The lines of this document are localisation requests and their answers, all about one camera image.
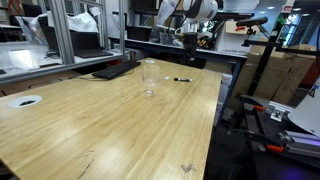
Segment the black marker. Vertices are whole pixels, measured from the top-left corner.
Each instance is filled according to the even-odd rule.
[[[174,81],[192,82],[192,79],[186,79],[186,78],[174,78]]]

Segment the laptop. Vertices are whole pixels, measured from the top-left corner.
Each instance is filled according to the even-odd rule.
[[[43,34],[47,39],[50,50],[59,51],[55,30],[48,26],[48,18],[39,17],[38,21]],[[92,58],[113,55],[112,53],[108,53],[101,49],[98,33],[75,32],[70,30],[70,36],[75,56],[79,56],[81,58]]]

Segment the wooden table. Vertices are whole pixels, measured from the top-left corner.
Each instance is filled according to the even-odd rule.
[[[139,66],[111,81],[76,78],[0,98],[1,161],[32,180],[202,179],[221,75],[156,64],[170,80],[154,96]],[[8,107],[24,95],[43,99]]]

